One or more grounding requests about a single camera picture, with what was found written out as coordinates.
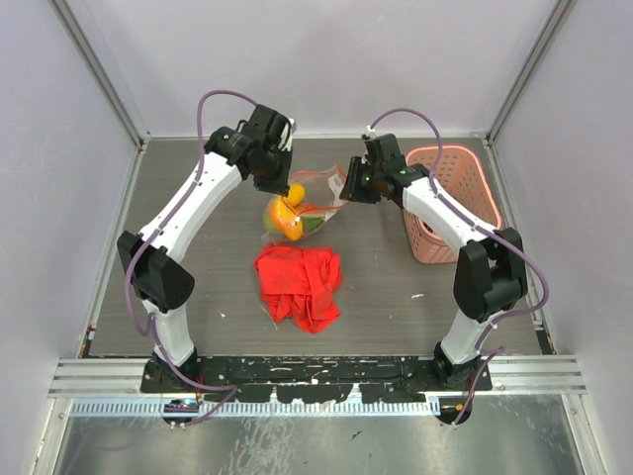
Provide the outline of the clear zip bag orange zipper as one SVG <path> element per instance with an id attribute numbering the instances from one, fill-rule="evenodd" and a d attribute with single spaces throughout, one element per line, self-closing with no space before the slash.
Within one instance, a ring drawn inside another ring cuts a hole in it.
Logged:
<path id="1" fill-rule="evenodd" d="M 288 195 L 274 195 L 264 209 L 262 241 L 299 241 L 317 232 L 347 205 L 340 198 L 346 178 L 339 165 L 293 173 Z"/>

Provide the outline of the yellow lemon toy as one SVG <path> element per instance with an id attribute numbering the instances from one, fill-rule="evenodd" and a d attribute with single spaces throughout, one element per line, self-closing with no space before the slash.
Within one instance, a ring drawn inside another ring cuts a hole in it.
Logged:
<path id="1" fill-rule="evenodd" d="M 306 189 L 301 183 L 293 183 L 290 186 L 286 203 L 295 208 L 300 206 L 306 198 Z"/>

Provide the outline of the watermelon slice toy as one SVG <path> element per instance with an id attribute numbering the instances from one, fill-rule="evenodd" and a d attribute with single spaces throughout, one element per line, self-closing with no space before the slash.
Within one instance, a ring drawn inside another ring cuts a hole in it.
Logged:
<path id="1" fill-rule="evenodd" d="M 325 223 L 328 209 L 317 207 L 312 203 L 305 203 L 298 208 L 298 213 L 303 226 L 303 236 L 306 237 Z"/>

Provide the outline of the orange mango toy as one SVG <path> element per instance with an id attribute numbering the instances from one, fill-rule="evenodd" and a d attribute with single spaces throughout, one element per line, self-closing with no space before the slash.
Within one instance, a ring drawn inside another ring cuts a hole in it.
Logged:
<path id="1" fill-rule="evenodd" d="M 276 199 L 268 207 L 274 228 L 289 240 L 299 240 L 304 233 L 303 222 L 296 210 L 284 199 Z"/>

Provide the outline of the green custard apple toy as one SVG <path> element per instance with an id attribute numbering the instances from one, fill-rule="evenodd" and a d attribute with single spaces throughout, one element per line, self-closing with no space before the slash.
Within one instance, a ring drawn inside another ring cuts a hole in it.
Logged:
<path id="1" fill-rule="evenodd" d="M 278 234 L 279 230 L 277 229 L 275 223 L 273 222 L 273 220 L 270 218 L 270 215 L 265 213 L 262 217 L 262 223 L 264 226 L 265 231 L 271 235 L 271 236 L 275 236 L 276 234 Z"/>

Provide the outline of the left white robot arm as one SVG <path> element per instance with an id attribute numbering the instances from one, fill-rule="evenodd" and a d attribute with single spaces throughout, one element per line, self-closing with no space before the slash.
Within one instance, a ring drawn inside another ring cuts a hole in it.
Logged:
<path id="1" fill-rule="evenodd" d="M 293 119 L 257 104 L 236 127 L 199 137 L 198 161 L 182 186 L 139 232 L 122 232 L 117 240 L 128 313 L 136 331 L 153 339 L 162 379 L 176 392 L 210 389 L 200 381 L 187 321 L 195 278 L 182 260 L 203 223 L 243 181 L 288 194 L 295 129 Z"/>

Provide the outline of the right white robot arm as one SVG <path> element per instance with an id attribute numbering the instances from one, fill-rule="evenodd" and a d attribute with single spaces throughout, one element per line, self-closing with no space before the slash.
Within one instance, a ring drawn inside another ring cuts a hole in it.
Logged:
<path id="1" fill-rule="evenodd" d="M 477 371 L 485 332 L 527 292 L 522 239 L 499 230 L 454 199 L 422 164 L 408 164 L 392 134 L 365 135 L 366 152 L 350 160 L 340 197 L 387 199 L 427 223 L 457 256 L 453 296 L 458 312 L 435 346 L 424 378 L 454 390 Z"/>

